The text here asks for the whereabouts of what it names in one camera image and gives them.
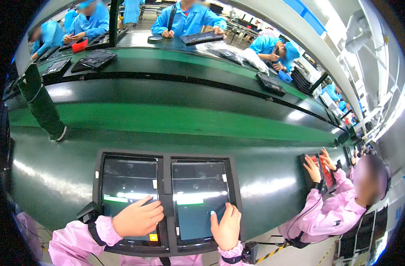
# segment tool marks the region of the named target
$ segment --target white bag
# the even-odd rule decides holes
[[[268,66],[260,59],[256,52],[250,48],[245,49],[242,54],[242,58],[249,62],[253,67],[256,67],[260,72],[269,76]]]

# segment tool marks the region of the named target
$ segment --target orange button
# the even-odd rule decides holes
[[[158,235],[157,234],[149,234],[149,240],[150,241],[158,241]]]

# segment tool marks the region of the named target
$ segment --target hand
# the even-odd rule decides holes
[[[34,59],[37,58],[37,57],[38,57],[38,54],[35,53],[35,54],[33,54],[33,55],[31,56],[31,60],[34,60]]]
[[[220,249],[229,251],[237,246],[239,237],[239,221],[241,221],[241,213],[238,209],[226,203],[226,211],[220,224],[217,222],[217,214],[211,211],[211,232],[214,240]]]
[[[284,67],[283,67],[280,63],[278,63],[278,64],[273,64],[272,66],[274,67],[274,69],[275,69],[276,71],[284,70]]]
[[[84,38],[85,36],[86,36],[86,32],[83,31],[83,32],[78,33],[77,35],[72,36],[71,38],[72,38],[73,42],[77,42],[77,41],[81,40],[82,38]]]
[[[329,157],[327,150],[325,150],[325,148],[323,148],[321,151],[322,151],[323,155],[319,155],[319,158],[322,160],[322,162],[326,166],[328,166],[328,168],[335,171],[337,169],[337,166],[333,163],[333,161]]]
[[[226,38],[227,38],[225,32],[223,31],[223,29],[220,28],[219,26],[214,26],[214,27],[213,27],[213,30],[214,30],[214,34],[221,34],[221,35],[223,35],[223,39],[226,39]]]
[[[315,183],[320,183],[321,182],[321,173],[319,172],[319,167],[317,167],[315,165],[315,163],[312,161],[312,159],[307,155],[305,156],[305,160],[307,162],[307,165],[304,163],[303,166],[309,172],[309,175],[312,178],[312,181]]]
[[[174,31],[168,31],[168,29],[166,29],[165,31],[162,32],[162,36],[164,38],[173,38],[174,37]]]
[[[69,35],[65,35],[65,38],[63,38],[63,43],[64,44],[70,44],[72,42],[72,35],[74,35],[73,33],[69,34]]]
[[[156,229],[164,218],[164,208],[159,200],[142,206],[150,199],[152,197],[147,196],[136,201],[112,218],[112,226],[120,237],[141,237]]]
[[[279,56],[279,55],[276,55],[276,54],[270,54],[270,55],[268,56],[268,58],[269,58],[269,60],[271,60],[271,61],[273,61],[273,62],[276,62],[276,61],[278,61],[278,60],[280,59],[280,56]]]

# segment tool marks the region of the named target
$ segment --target plastic bag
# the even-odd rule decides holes
[[[253,67],[256,67],[260,72],[269,76],[268,66],[260,59],[254,50],[247,48],[241,55],[245,61],[249,62]]]
[[[205,48],[213,55],[229,59],[230,61],[240,64],[241,66],[244,65],[241,55],[234,51],[226,49],[227,48],[226,45],[206,44]]]

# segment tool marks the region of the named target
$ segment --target green progress bar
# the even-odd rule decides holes
[[[111,197],[111,196],[103,196],[103,199],[110,200],[110,201],[124,202],[124,203],[128,202],[128,199],[126,199],[126,198],[117,198],[117,197]]]

